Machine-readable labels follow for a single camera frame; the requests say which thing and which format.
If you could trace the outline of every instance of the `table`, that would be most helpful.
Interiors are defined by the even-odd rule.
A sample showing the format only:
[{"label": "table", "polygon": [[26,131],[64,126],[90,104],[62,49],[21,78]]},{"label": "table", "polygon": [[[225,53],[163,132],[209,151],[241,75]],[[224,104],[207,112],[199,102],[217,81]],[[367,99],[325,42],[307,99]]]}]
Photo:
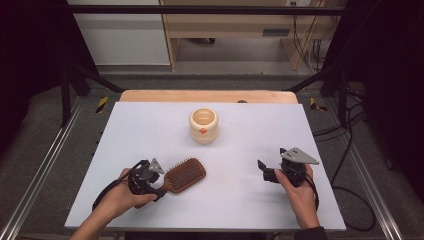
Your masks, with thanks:
[{"label": "table", "polygon": [[[151,102],[136,102],[137,99]],[[238,100],[249,103],[235,103]],[[278,167],[280,147],[296,146],[320,160],[303,106],[296,102],[292,93],[272,91],[124,92],[113,109],[65,226],[77,228],[90,214],[99,192],[123,168],[155,157],[163,168],[169,169],[185,158],[197,157],[207,171],[203,180],[180,194],[168,193],[156,203],[130,209],[107,229],[298,229],[283,188],[264,182],[257,167],[257,159],[269,167]],[[200,107],[210,107],[220,117],[217,139],[205,146],[195,143],[188,131],[189,114]],[[323,165],[314,165],[313,170],[322,226],[329,231],[345,230]],[[161,180],[153,186],[160,186]]]}]

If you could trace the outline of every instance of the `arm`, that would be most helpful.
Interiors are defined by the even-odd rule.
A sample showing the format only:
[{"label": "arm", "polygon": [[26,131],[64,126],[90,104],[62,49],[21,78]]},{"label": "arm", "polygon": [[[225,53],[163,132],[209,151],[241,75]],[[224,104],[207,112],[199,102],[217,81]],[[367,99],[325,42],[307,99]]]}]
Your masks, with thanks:
[{"label": "arm", "polygon": [[[306,173],[313,178],[312,168],[305,164]],[[327,239],[324,229],[320,226],[318,215],[315,209],[315,198],[312,188],[304,182],[300,187],[295,188],[280,170],[275,170],[278,181],[287,192],[290,205],[296,215],[302,231],[295,234],[295,239]]]},{"label": "arm", "polygon": [[[129,169],[124,169],[123,176]],[[103,229],[114,218],[121,216],[124,212],[134,206],[141,206],[156,199],[155,194],[134,195],[128,188],[126,181],[119,183],[110,190],[94,209],[90,216],[81,224],[71,237],[74,239],[91,240],[98,239]]]}]

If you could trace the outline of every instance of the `wooden hairbrush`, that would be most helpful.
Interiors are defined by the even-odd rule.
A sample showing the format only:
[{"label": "wooden hairbrush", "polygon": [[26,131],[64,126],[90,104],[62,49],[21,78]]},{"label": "wooden hairbrush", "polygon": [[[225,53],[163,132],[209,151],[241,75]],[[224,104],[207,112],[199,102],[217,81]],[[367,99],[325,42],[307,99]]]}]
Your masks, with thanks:
[{"label": "wooden hairbrush", "polygon": [[206,176],[206,170],[196,158],[189,158],[166,172],[158,190],[180,193]]}]

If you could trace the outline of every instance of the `metal frame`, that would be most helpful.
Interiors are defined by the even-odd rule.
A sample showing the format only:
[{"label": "metal frame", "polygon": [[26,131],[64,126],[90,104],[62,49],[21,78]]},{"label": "metal frame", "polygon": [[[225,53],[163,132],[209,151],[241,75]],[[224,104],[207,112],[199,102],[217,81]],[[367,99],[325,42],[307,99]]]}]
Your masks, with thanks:
[{"label": "metal frame", "polygon": [[[79,13],[79,14],[244,14],[244,15],[316,15],[316,16],[346,16],[346,15],[358,15],[358,14],[367,14],[365,20],[359,25],[360,27],[356,29],[355,33],[351,37],[350,41],[345,45],[342,49],[342,52],[338,55],[337,59],[341,59],[342,63],[331,64],[327,68],[323,69],[321,72],[316,75],[306,79],[302,83],[288,89],[292,92],[297,92],[302,88],[312,84],[313,82],[320,80],[328,75],[334,75],[334,72],[340,73],[343,71],[343,68],[346,66],[346,61],[344,60],[345,54],[348,52],[349,44],[353,44],[353,40],[360,33],[361,27],[366,24],[369,16],[372,14],[375,7],[378,5],[379,0],[377,0],[377,4],[371,9],[348,9],[345,7],[338,8],[326,8],[326,7],[257,7],[257,6],[151,6],[151,5],[138,5],[138,6],[108,6],[108,5],[49,5],[46,3],[43,4],[43,8],[46,11],[69,11],[71,13]],[[64,110],[64,119],[62,122],[63,128],[58,133],[58,136],[53,143],[51,149],[47,153],[42,165],[40,166],[36,176],[31,182],[27,192],[13,213],[12,217],[9,219],[7,225],[3,228],[0,239],[14,239],[20,227],[23,224],[28,212],[30,211],[38,192],[41,190],[41,187],[48,176],[48,173],[56,160],[56,157],[66,140],[67,135],[69,134],[70,129],[72,128],[76,117],[78,116],[79,109],[83,103],[79,103],[76,108],[76,111],[73,115],[70,114],[70,101],[69,101],[69,82],[72,79],[68,79],[70,75],[69,71],[75,71],[79,74],[83,74],[93,80],[101,83],[102,85],[108,87],[109,89],[120,92],[123,89],[109,83],[107,80],[101,78],[97,74],[91,73],[86,69],[81,68],[78,65],[74,65],[75,63],[71,63],[70,65],[64,66],[64,71],[61,76],[62,83],[62,101],[63,101],[63,110]],[[330,83],[330,88],[326,86],[326,94],[332,93],[334,91],[334,86],[338,83],[337,80],[332,80]],[[83,87],[82,94],[86,95],[87,89]],[[339,116],[344,114],[344,109],[339,109]],[[393,220],[389,209],[387,208],[383,198],[381,197],[377,187],[374,184],[371,176],[369,175],[365,165],[363,164],[362,159],[360,158],[356,147],[352,146],[351,154],[354,158],[354,166],[355,169],[361,179],[361,183],[366,191],[367,197],[371,202],[371,205],[376,212],[376,215],[379,219],[380,225],[385,233],[387,239],[398,240],[402,239],[401,233],[397,228],[395,221]]]}]

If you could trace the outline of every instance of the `floor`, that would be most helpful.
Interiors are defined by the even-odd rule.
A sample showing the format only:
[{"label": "floor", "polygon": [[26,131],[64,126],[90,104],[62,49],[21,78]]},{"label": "floor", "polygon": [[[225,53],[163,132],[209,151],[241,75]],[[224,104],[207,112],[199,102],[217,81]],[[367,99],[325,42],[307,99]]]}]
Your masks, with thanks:
[{"label": "floor", "polygon": [[[178,56],[175,71],[163,66],[100,66],[99,69],[105,78],[129,89],[279,91],[313,74],[313,71],[305,66],[293,72],[278,40],[217,39],[215,44],[210,44],[206,39],[187,39],[182,41]],[[47,235],[52,237],[51,239],[59,239],[59,235],[72,234],[73,230],[65,229],[63,223],[96,150],[101,132],[106,126],[113,102],[119,99],[119,94],[95,82],[89,83],[92,91],[87,98],[72,98],[75,108],[80,108],[81,111],[71,121],[69,132],[63,132],[63,129],[59,128],[61,102],[58,88],[33,98],[27,118],[22,122],[11,148],[1,156],[0,180],[6,183],[0,186],[0,224],[5,226],[2,234],[19,233],[21,239],[37,239],[37,236],[38,239],[48,239]],[[304,105],[314,133],[337,125],[337,119],[331,111],[336,101],[333,98],[321,97],[321,84],[314,83],[296,93],[299,102]],[[358,83],[351,85],[358,91],[363,90]],[[109,97],[109,103],[102,113],[95,113],[103,96]],[[330,111],[312,109],[311,98],[316,100],[317,106],[327,107]],[[350,98],[348,102],[355,103],[356,99]],[[351,147],[353,151],[347,156],[336,183],[337,186],[354,191],[372,205],[377,203],[380,208],[374,211],[378,221],[369,231],[355,229],[354,227],[367,228],[372,223],[372,215],[367,205],[359,198],[335,189],[342,215],[354,227],[348,227],[346,232],[329,233],[329,238],[424,239],[422,202],[401,172],[387,169],[386,155],[376,132],[371,124],[363,120],[358,121],[354,127],[354,145]],[[316,138],[329,177],[333,176],[346,149],[348,135],[341,133],[343,131],[336,131],[333,135]],[[51,149],[57,137],[61,138],[62,142]],[[361,172],[364,166],[361,166],[361,163],[372,176],[371,181],[364,178],[364,173]],[[376,193],[377,197],[370,196],[370,192],[374,195]],[[106,233],[105,237],[108,236],[113,236],[113,233]],[[292,239],[292,233],[282,233],[281,239]]]}]

